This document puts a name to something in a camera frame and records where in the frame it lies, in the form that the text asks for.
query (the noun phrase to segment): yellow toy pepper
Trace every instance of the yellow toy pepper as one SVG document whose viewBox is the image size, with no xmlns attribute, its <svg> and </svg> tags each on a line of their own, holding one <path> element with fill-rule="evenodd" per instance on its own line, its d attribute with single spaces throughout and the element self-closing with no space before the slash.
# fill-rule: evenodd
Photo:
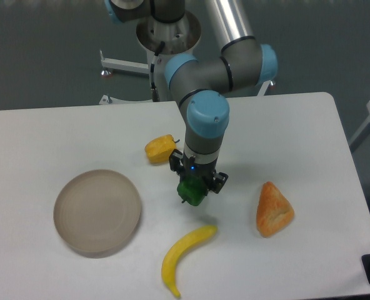
<svg viewBox="0 0 370 300">
<path fill-rule="evenodd" d="M 151 164 L 168 161 L 168 157 L 174 149 L 176 149 L 176 145 L 170 134 L 153 139 L 145 146 L 145 152 Z"/>
</svg>

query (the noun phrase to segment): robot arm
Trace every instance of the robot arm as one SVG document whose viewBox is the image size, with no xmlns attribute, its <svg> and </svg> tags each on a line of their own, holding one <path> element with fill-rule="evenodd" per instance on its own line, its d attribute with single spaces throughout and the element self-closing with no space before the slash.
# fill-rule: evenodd
<svg viewBox="0 0 370 300">
<path fill-rule="evenodd" d="M 180 0 L 106 1 L 122 20 L 152 16 L 155 26 L 167 29 L 172 28 L 171 24 L 179 24 L 186 15 L 184 1 Z M 271 80 L 278 69 L 275 52 L 254 38 L 240 0 L 205 2 L 221 56 L 199 62 L 190 54 L 178 54 L 168 61 L 164 72 L 164 88 L 168 86 L 171 99 L 176 101 L 186 124 L 184 153 L 171 154 L 170 168 L 179 174 L 177 191 L 183 202 L 193 206 L 199 205 L 209 191 L 218 193 L 228 178 L 216 172 L 219 150 L 229 124 L 229 104 L 220 93 Z M 138 6 L 126 9 L 124 4 L 128 3 Z"/>
</svg>

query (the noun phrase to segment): cable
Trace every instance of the cable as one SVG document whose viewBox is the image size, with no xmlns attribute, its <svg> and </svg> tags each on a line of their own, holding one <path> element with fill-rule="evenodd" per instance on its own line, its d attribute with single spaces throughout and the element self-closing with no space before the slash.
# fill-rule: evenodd
<svg viewBox="0 0 370 300">
<path fill-rule="evenodd" d="M 163 51 L 165 45 L 166 45 L 166 43 L 164 41 L 160 42 L 159 47 L 157 47 L 156 52 L 154 53 L 152 63 L 150 64 L 150 82 L 151 82 L 151 89 L 152 90 L 156 90 L 156 84 L 154 83 L 154 65 L 157 63 L 158 57 L 159 57 L 161 51 Z"/>
</svg>

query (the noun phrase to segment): gray floor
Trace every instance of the gray floor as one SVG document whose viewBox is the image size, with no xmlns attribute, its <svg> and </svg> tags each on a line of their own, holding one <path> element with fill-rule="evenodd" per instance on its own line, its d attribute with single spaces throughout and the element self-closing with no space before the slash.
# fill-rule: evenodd
<svg viewBox="0 0 370 300">
<path fill-rule="evenodd" d="M 350 138 L 368 115 L 370 0 L 243 2 L 255 36 L 271 44 L 279 58 L 271 94 L 332 94 Z M 202 25 L 194 54 L 200 60 L 218 56 L 203 1 L 188 3 Z M 135 22 L 112 24 L 103 0 L 0 0 L 0 110 L 96 105 L 107 93 L 150 99 L 144 77 L 99 75 L 99 49 L 109 58 L 145 62 L 135 27 Z M 354 159 L 370 206 L 370 137 Z"/>
</svg>

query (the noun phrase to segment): blue joint cap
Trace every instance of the blue joint cap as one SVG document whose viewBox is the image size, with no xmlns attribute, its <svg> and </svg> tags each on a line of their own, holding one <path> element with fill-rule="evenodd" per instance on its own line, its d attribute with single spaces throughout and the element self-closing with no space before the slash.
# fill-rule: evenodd
<svg viewBox="0 0 370 300">
<path fill-rule="evenodd" d="M 111 4 L 110 4 L 109 0 L 104 0 L 104 5 L 106 6 L 107 11 L 109 12 L 110 20 L 114 24 L 122 24 L 123 22 L 121 22 L 120 19 L 114 13 L 113 8 L 111 7 Z"/>
<path fill-rule="evenodd" d="M 196 57 L 193 55 L 182 53 L 175 55 L 172 59 L 170 59 L 166 64 L 166 70 L 164 71 L 164 75 L 166 77 L 166 81 L 168 86 L 170 87 L 171 78 L 173 78 L 175 72 L 186 64 L 188 61 L 198 61 Z"/>
<path fill-rule="evenodd" d="M 227 99 L 215 91 L 200 91 L 187 106 L 188 126 L 199 136 L 214 139 L 222 136 L 229 122 Z"/>
<path fill-rule="evenodd" d="M 264 81 L 272 80 L 277 76 L 278 61 L 275 51 L 270 45 L 261 45 L 262 51 L 262 64 L 259 82 L 262 84 Z"/>
</svg>

